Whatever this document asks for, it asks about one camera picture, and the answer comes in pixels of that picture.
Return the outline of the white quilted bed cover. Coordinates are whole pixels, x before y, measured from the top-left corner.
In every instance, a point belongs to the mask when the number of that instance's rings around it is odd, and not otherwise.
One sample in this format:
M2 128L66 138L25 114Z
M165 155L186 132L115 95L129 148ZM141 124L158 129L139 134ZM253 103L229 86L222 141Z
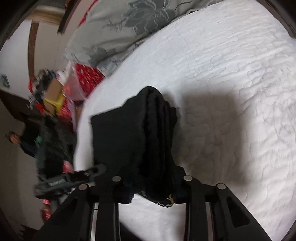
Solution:
M93 165L91 116L146 86L178 111L173 159L224 183L272 240L295 222L295 40L257 1L222 1L141 44L84 104L76 170Z

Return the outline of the pile of clothes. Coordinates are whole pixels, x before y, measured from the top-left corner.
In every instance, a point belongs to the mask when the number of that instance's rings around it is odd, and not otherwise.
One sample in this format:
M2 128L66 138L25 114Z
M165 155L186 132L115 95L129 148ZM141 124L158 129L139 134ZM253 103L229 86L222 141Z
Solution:
M43 97L47 91L51 81L56 77L53 70L41 69L38 74L29 82L29 105L30 109L37 107L37 104L43 105Z

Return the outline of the clear plastic bag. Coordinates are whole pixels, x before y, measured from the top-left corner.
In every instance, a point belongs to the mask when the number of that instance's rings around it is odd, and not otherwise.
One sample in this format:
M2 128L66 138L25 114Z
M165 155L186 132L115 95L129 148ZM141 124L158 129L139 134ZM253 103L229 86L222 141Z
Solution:
M86 99L76 68L73 62L69 61L63 70L58 70L57 79L63 85L63 92L67 99L71 101L84 101Z

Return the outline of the black pants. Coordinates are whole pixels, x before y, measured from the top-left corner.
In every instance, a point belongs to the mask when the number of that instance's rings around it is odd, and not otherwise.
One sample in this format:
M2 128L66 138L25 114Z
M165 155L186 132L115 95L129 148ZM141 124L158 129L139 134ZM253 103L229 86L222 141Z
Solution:
M90 119L93 161L106 175L121 177L132 193L171 207L185 174L171 154L177 110L154 87L143 88L122 106Z

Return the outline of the dark wooden headboard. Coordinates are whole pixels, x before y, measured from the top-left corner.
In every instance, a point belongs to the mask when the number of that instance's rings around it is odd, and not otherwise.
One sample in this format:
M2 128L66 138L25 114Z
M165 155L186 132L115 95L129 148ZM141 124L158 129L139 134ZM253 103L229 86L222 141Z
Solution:
M60 25L57 30L57 34L65 34L65 31L67 29L67 26L69 24L69 21L71 20L74 12L76 11L79 3L81 0L68 0L65 4L65 14L62 17L62 20L60 21Z

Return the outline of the cardboard box with yellow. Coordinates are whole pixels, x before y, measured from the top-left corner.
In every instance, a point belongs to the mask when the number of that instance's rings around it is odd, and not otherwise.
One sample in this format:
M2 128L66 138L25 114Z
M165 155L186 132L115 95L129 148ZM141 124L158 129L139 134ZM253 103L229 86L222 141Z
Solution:
M57 78L51 80L43 97L44 108L49 115L59 115L60 109L65 101L63 89L64 86Z

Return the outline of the grey floral pillow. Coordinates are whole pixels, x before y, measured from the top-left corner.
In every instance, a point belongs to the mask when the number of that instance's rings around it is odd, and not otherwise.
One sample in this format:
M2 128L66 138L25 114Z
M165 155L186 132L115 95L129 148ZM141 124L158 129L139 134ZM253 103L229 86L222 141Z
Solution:
M110 76L141 43L169 23L216 1L96 1L70 38L68 61Z

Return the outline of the person in black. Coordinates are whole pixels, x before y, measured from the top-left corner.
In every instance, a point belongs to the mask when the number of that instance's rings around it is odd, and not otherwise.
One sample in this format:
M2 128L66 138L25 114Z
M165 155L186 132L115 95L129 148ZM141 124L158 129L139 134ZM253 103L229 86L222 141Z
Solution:
M36 161L40 180L73 173L76 135L56 118L45 116L26 121L21 135L10 131L6 138Z

